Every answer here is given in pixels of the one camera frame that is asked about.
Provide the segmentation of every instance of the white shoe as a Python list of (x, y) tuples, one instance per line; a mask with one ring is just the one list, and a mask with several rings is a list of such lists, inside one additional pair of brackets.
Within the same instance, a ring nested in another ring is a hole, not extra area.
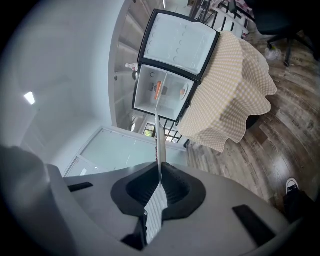
[(292, 192), (292, 191), (298, 191), (299, 185), (295, 178), (289, 178), (286, 181), (286, 194)]

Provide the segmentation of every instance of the food item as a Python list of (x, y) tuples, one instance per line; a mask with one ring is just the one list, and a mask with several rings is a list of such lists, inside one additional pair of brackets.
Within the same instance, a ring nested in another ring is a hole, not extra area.
[(161, 81), (158, 81), (156, 83), (156, 92), (155, 92), (155, 96), (154, 96), (155, 100), (158, 98), (158, 94), (159, 94), (159, 91), (160, 91), (161, 83), (162, 83)]

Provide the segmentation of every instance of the glass window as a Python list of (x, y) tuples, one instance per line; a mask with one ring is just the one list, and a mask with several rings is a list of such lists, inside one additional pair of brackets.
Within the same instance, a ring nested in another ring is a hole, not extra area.
[(172, 140), (173, 138), (174, 138), (174, 137), (168, 136), (168, 138), (166, 138), (166, 141), (167, 141), (167, 142), (171, 142), (171, 141), (174, 142), (174, 141)]
[(153, 124), (147, 124), (145, 127), (147, 130), (153, 131), (155, 129), (155, 126)]
[[(170, 131), (170, 129), (165, 129), (164, 134), (168, 135), (169, 131)], [(173, 136), (178, 137), (179, 134), (178, 133), (176, 134), (176, 132), (177, 132), (176, 130), (171, 130), (169, 135), (172, 136), (172, 137)]]
[(148, 137), (152, 137), (152, 131), (151, 130), (144, 130), (143, 135), (148, 136)]

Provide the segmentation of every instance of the checkered cloth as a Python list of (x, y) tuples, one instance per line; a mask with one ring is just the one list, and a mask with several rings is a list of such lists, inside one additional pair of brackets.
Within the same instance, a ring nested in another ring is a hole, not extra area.
[(265, 96), (276, 92), (261, 53), (231, 32), (222, 31), (202, 83), (177, 129), (191, 141), (223, 152), (227, 139), (242, 140), (248, 116), (270, 111)]

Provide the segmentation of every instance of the small bottle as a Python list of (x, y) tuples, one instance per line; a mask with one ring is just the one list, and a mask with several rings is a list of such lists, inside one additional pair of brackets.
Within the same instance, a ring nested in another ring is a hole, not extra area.
[(138, 63), (125, 64), (126, 68), (132, 69), (133, 71), (138, 71)]

